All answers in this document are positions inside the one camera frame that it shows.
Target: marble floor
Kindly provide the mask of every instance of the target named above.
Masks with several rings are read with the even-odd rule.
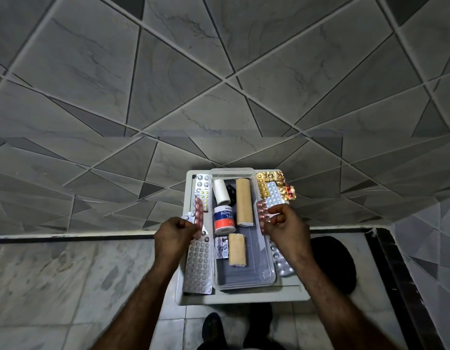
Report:
[[[333,234],[355,261],[355,304],[401,348],[403,335],[361,233]],[[153,263],[153,240],[0,245],[0,350],[86,350]],[[150,349],[194,350],[210,312],[242,346],[247,305],[178,306],[175,277]],[[332,349],[310,301],[277,302],[270,337],[288,350]]]

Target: leg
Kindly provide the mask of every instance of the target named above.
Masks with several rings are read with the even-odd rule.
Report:
[[[202,326],[202,339],[204,343],[197,350],[227,350],[222,321],[217,313],[211,313],[204,320]]]
[[[243,343],[243,348],[285,350],[279,343],[267,338],[272,318],[272,306],[269,303],[252,303],[250,305],[249,331]]]

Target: plastic container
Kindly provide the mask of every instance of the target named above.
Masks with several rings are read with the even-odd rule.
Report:
[[[272,260],[269,240],[260,231],[256,208],[256,202],[260,200],[260,193],[255,170],[252,168],[217,168],[210,170],[210,175],[212,181],[215,178],[223,179],[226,185],[231,184],[234,188],[236,188],[235,180],[237,178],[251,180],[251,200],[255,223],[251,227],[236,225],[236,233],[245,235],[246,266],[230,266],[228,259],[215,259],[215,254],[213,255],[213,287],[226,291],[272,285],[276,280],[275,266]],[[211,199],[213,208],[215,208],[217,204],[213,195]],[[232,207],[232,210],[236,218],[236,205]]]

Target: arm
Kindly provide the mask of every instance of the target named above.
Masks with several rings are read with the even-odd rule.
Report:
[[[172,217],[154,235],[155,261],[92,350],[149,349],[163,298],[197,227]]]
[[[311,296],[335,350],[392,349],[397,347],[344,295],[315,262],[309,226],[287,204],[275,205],[264,233],[276,244]]]

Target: hand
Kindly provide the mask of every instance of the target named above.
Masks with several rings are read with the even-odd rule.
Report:
[[[279,251],[293,268],[313,260],[309,226],[296,215],[288,204],[269,208],[269,214],[278,214],[270,222],[261,222],[263,234],[269,235]]]
[[[198,227],[179,217],[171,217],[153,235],[155,264],[176,270]]]

